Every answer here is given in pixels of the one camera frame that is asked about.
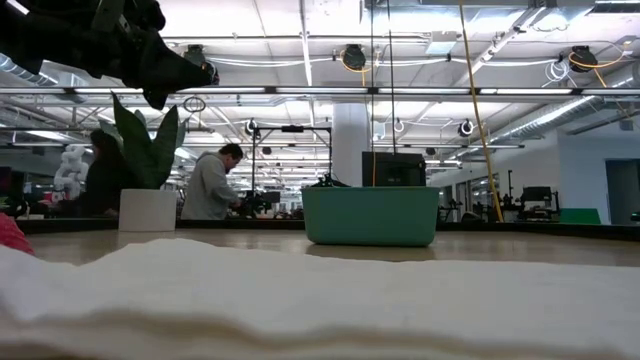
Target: desk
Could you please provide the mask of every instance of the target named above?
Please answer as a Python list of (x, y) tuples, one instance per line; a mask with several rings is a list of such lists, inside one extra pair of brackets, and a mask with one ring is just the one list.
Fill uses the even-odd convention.
[(437, 232), (428, 248), (376, 248), (314, 245), (297, 230), (179, 229), (171, 233), (119, 233), (116, 230), (27, 236), (36, 256), (83, 264), (127, 244), (158, 238), (186, 238), (216, 246), (262, 249), (360, 260), (524, 261), (640, 267), (640, 243), (511, 232)]

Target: support column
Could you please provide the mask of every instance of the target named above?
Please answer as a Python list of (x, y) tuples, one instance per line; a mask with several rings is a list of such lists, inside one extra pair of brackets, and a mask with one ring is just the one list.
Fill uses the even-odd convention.
[(333, 105), (333, 178), (362, 186), (362, 152), (370, 151), (370, 124), (366, 104)]

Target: white plush toy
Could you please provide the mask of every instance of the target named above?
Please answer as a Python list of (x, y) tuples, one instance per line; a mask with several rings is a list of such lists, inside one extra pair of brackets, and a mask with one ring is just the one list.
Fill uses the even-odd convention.
[(89, 171), (89, 165), (82, 162), (82, 155), (84, 155), (84, 147), (77, 145), (67, 146), (65, 152), (62, 153), (62, 164), (56, 171), (56, 175), (53, 179), (56, 192), (54, 193), (53, 202), (57, 202), (60, 196), (60, 192), (63, 192), (65, 188), (69, 189), (69, 199), (75, 199), (80, 195), (80, 182), (87, 179), (87, 172)]

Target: potted plant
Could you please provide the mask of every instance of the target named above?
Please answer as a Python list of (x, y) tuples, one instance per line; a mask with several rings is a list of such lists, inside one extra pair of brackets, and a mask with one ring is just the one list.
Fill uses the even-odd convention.
[(186, 125), (173, 106), (165, 115), (155, 138), (147, 130), (141, 112), (127, 110), (113, 94), (115, 126), (100, 127), (120, 144), (122, 154), (137, 179), (138, 188), (124, 189), (120, 196), (120, 231), (173, 231), (177, 196), (160, 190), (171, 175), (175, 150), (182, 146)]

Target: white pot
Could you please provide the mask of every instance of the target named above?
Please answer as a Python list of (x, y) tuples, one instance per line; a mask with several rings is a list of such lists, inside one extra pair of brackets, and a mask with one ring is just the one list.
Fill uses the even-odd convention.
[(120, 231), (161, 232), (176, 229), (174, 191), (124, 189), (120, 195)]

